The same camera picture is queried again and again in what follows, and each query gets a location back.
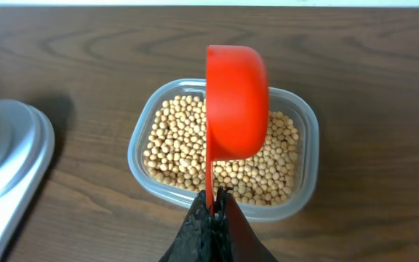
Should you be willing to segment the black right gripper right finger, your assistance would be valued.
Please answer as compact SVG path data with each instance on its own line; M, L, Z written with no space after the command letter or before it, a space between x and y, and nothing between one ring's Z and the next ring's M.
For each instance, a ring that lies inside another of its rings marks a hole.
M217 192L215 210L223 219L222 249L234 262L277 262L257 238L233 195L227 188Z

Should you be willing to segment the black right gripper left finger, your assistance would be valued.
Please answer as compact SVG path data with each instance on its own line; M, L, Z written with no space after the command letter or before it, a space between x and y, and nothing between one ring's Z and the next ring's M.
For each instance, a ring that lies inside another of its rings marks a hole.
M212 216L205 191L194 199L180 229L159 262L210 262L212 259Z

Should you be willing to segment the red plastic scoop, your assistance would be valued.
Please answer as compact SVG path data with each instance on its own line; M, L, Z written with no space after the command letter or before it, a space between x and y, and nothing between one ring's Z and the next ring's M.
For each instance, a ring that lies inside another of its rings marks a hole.
M269 91L261 56L245 46L208 46L205 98L205 200L213 214L212 163L251 157L265 140Z

